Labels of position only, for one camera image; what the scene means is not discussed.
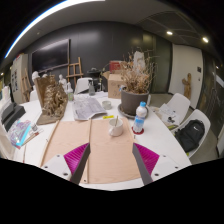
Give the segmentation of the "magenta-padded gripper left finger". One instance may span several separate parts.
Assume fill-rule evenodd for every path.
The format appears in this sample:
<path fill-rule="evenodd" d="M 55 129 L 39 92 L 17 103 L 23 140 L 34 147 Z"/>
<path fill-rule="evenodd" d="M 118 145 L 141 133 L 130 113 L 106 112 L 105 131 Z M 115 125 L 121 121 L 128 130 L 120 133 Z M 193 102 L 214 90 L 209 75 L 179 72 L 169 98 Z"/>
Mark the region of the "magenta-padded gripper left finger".
<path fill-rule="evenodd" d="M 42 166 L 42 169 L 74 184 L 79 184 L 89 154 L 90 144 L 85 143 L 65 155 L 55 155 Z"/>

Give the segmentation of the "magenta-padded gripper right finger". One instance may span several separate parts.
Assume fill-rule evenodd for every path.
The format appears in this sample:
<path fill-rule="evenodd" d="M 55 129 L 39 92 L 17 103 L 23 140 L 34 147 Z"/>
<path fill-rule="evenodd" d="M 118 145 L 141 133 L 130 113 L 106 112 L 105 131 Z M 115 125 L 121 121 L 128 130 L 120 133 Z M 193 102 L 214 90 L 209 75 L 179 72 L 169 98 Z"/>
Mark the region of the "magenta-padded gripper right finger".
<path fill-rule="evenodd" d="M 144 185 L 150 184 L 180 169 L 180 166 L 168 155 L 159 155 L 140 144 L 133 144 L 132 153 Z"/>

